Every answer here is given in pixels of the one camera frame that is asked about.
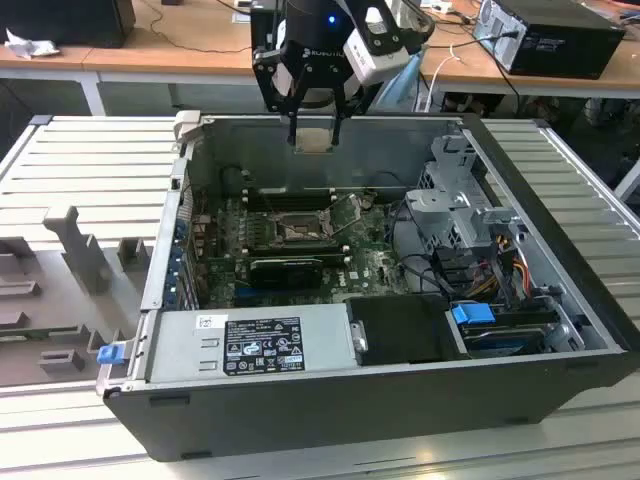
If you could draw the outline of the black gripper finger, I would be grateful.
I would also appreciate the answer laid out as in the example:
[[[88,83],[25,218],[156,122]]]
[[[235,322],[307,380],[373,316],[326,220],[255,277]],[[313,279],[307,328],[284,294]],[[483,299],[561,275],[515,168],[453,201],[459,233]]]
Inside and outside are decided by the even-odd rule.
[[[331,145],[337,146],[340,139],[342,122],[353,115],[364,115],[374,100],[374,86],[361,86],[355,96],[346,99],[345,88],[341,83],[335,83],[332,88],[335,104],[335,119],[333,122]]]
[[[256,49],[253,72],[266,108],[289,120],[287,142],[296,145],[298,112],[306,96],[306,64],[297,47]]]

